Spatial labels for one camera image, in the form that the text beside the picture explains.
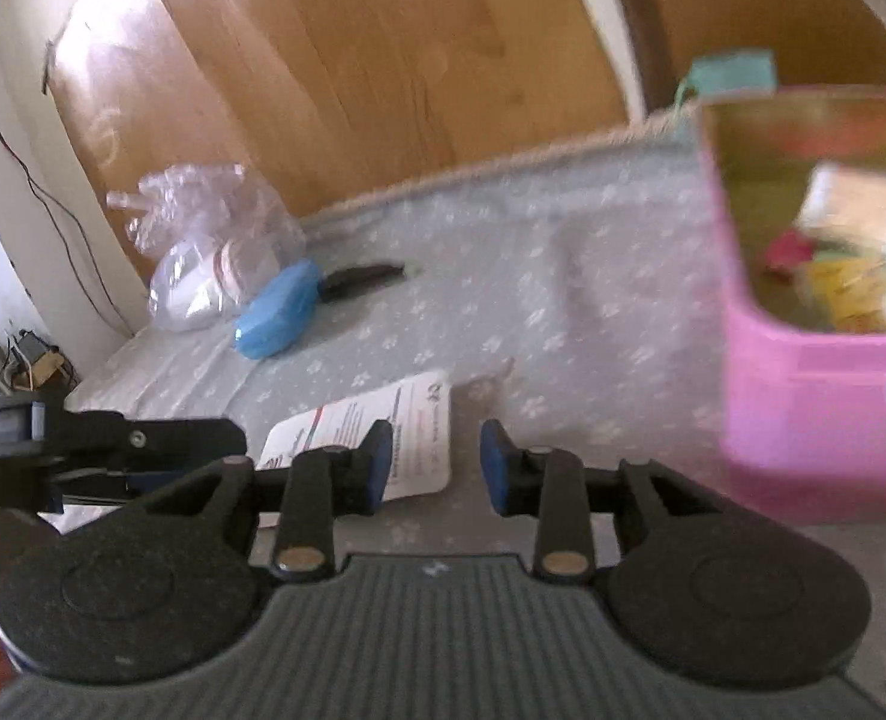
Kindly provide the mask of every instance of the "white card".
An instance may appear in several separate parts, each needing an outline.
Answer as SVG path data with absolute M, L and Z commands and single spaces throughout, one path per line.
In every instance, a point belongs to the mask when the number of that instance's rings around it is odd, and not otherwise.
M 393 425 L 393 466 L 384 500 L 439 493 L 449 485 L 449 382 L 434 370 L 292 416 L 270 431 L 257 469 L 286 469 L 307 449 L 355 448 L 377 419 Z M 270 528 L 278 514 L 260 514 Z

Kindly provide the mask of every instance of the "ribbed gray panel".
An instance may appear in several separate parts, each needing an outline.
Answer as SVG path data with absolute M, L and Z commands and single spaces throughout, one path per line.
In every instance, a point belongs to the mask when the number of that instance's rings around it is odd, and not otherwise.
M 660 670 L 593 597 L 526 576 L 514 557 L 355 557 L 290 586 L 208 664 L 153 685 L 77 688 L 26 677 L 7 720 L 876 720 L 842 679 L 752 694 Z

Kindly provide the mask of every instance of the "red object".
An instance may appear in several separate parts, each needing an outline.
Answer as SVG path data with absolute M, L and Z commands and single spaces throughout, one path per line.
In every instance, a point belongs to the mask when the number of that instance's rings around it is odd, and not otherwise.
M 766 247 L 766 269 L 774 274 L 791 276 L 816 253 L 815 242 L 797 230 L 786 230 Z

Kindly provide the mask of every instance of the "gray floral tablecloth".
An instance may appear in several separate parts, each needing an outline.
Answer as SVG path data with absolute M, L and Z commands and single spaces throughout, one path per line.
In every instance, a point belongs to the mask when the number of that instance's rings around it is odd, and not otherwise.
M 595 466 L 654 458 L 725 491 L 710 204 L 684 133 L 558 155 L 307 226 L 324 271 L 393 259 L 419 273 L 321 306 L 296 348 L 262 362 L 233 351 L 226 324 L 144 330 L 70 405 L 132 418 L 228 415 L 258 457 L 283 418 L 448 371 L 449 488 L 341 521 L 342 551 L 528 557 L 533 523 L 496 517 L 480 478 L 479 426 L 490 416 L 521 445 L 559 445 Z M 62 526 L 94 514 L 74 512 Z M 606 517 L 595 532 L 601 562 L 615 562 Z M 875 615 L 852 675 L 886 704 L 886 523 L 809 533 L 871 584 Z

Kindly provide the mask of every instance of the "black circular joint cover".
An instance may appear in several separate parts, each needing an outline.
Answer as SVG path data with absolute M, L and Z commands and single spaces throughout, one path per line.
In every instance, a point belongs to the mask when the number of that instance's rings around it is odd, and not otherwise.
M 807 685 L 859 644 L 870 595 L 833 551 L 731 514 L 681 517 L 609 572 L 623 634 L 665 668 L 731 688 Z
M 86 528 L 27 554 L 0 584 L 0 635 L 25 668 L 86 685 L 174 674 L 246 629 L 257 581 L 191 518 Z

